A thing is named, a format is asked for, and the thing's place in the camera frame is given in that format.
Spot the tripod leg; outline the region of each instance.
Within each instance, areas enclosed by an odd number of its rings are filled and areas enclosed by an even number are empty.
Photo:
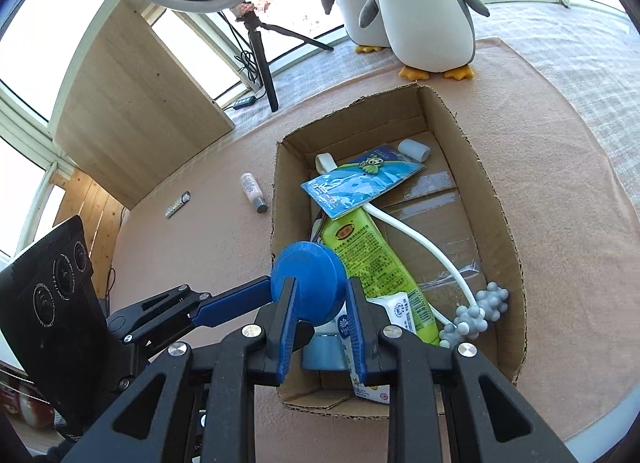
[[[311,37],[303,36],[302,34],[297,34],[296,32],[292,32],[291,30],[287,30],[277,24],[265,24],[261,25],[261,28],[265,30],[271,30],[272,32],[277,32],[283,36],[287,37],[295,37],[296,39],[300,39],[305,41],[307,44],[311,44],[313,46],[317,46],[318,48],[322,48],[323,50],[327,50],[328,52],[332,52],[334,49],[332,46],[325,44],[324,42],[320,42],[319,40],[311,39]]]
[[[278,110],[278,96],[276,90],[273,87],[273,77],[271,76],[271,70],[269,69],[269,63],[264,55],[264,46],[262,45],[262,37],[260,32],[255,29],[249,29],[249,43],[254,50],[255,61],[258,65],[258,72],[260,72],[260,78],[262,79],[262,85],[264,85],[265,93],[269,99],[271,111],[275,113]]]

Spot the screw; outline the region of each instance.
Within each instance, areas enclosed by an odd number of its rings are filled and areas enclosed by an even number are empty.
[[[187,344],[184,342],[174,342],[167,349],[172,357],[179,357],[187,352]]]
[[[478,349],[473,344],[469,344],[469,342],[463,342],[458,346],[458,353],[463,357],[471,358],[476,356]]]
[[[398,338],[402,335],[402,328],[392,324],[391,326],[385,326],[385,329],[383,329],[382,332],[385,337]]]
[[[242,334],[248,338],[257,337],[260,333],[262,333],[262,328],[257,324],[249,324],[242,328]]]

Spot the orange penguin foot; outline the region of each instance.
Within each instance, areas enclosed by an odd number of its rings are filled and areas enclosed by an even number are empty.
[[[398,73],[399,77],[409,80],[428,80],[429,74],[421,69],[415,69],[411,66],[404,66]]]
[[[356,53],[379,52],[380,50],[382,50],[382,46],[369,46],[367,44],[356,45]]]
[[[473,78],[474,71],[468,64],[465,64],[464,66],[460,66],[460,68],[454,68],[444,72],[444,77],[454,78],[456,80],[462,80],[463,78]]]

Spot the small battery pack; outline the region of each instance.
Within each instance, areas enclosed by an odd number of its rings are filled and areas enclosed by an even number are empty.
[[[237,100],[234,103],[233,108],[242,109],[242,108],[247,108],[249,106],[253,106],[256,100],[257,100],[256,97],[254,97],[253,95],[251,95],[250,97],[241,98],[240,100]]]

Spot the cartoon character sticker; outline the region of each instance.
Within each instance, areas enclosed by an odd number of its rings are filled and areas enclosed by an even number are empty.
[[[382,164],[385,163],[383,158],[380,158],[375,153],[372,153],[364,162],[360,162],[358,167],[360,167],[367,174],[377,174]]]

